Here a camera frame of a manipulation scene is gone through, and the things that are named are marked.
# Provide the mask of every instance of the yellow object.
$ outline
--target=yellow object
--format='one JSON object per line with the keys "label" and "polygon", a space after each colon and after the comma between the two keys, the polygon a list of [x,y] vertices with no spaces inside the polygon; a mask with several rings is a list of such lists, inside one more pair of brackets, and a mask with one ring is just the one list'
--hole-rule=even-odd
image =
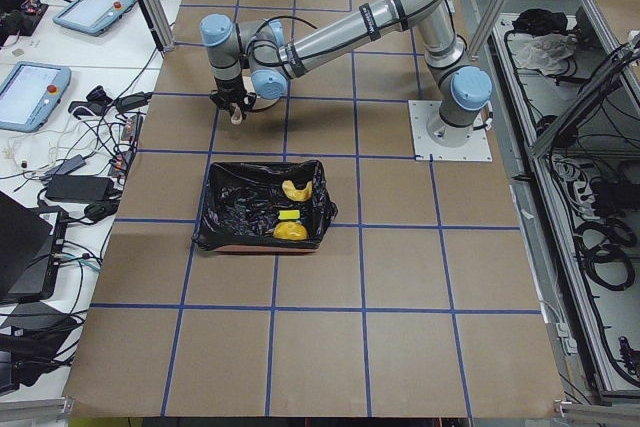
{"label": "yellow object", "polygon": [[298,190],[296,186],[293,185],[293,182],[290,180],[285,180],[282,183],[282,190],[284,191],[284,195],[287,196],[288,199],[293,200],[295,202],[304,202],[311,198],[311,194],[313,192],[313,184],[311,181],[307,182],[307,185],[304,189]]}
{"label": "yellow object", "polygon": [[299,210],[281,210],[278,213],[278,220],[298,220],[300,218]]}
{"label": "yellow object", "polygon": [[304,225],[288,220],[279,222],[273,230],[273,236],[282,240],[306,240],[309,237]]}

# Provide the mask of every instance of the white mounting plate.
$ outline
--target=white mounting plate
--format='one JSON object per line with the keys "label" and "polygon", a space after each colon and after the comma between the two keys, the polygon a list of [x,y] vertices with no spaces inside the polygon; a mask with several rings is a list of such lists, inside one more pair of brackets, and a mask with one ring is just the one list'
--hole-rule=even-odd
{"label": "white mounting plate", "polygon": [[[491,149],[484,129],[474,130],[469,141],[462,147],[445,147],[434,142],[427,133],[427,120],[431,113],[440,108],[441,102],[410,100],[411,132],[413,134],[413,152],[416,160],[491,162]],[[482,125],[478,116],[474,126]]]}

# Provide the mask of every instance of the blue joint cap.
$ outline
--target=blue joint cap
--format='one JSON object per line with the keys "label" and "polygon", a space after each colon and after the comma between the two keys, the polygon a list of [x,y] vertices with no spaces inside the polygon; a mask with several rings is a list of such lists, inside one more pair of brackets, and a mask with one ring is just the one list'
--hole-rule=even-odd
{"label": "blue joint cap", "polygon": [[226,15],[207,15],[200,22],[200,35],[205,47],[215,47],[222,44],[231,35],[233,22]]}
{"label": "blue joint cap", "polygon": [[282,23],[279,20],[272,20],[269,22],[269,27],[271,27],[271,32],[273,32],[273,36],[276,38],[277,46],[282,47],[285,44]]}
{"label": "blue joint cap", "polygon": [[251,74],[253,88],[259,97],[266,100],[275,100],[282,97],[287,91],[287,79],[275,70],[260,69]]}
{"label": "blue joint cap", "polygon": [[482,109],[489,99],[493,86],[486,72],[477,67],[462,67],[451,81],[451,95],[456,103],[469,112]]}

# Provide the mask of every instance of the tablet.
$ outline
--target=tablet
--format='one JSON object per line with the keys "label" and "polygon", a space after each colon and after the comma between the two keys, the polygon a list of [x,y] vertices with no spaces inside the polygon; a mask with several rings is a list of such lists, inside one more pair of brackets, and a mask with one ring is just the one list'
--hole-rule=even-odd
{"label": "tablet", "polygon": [[135,3],[136,0],[74,0],[53,21],[68,29],[100,35]]}
{"label": "tablet", "polygon": [[60,102],[70,80],[68,67],[18,62],[0,85],[0,129],[38,130]]}

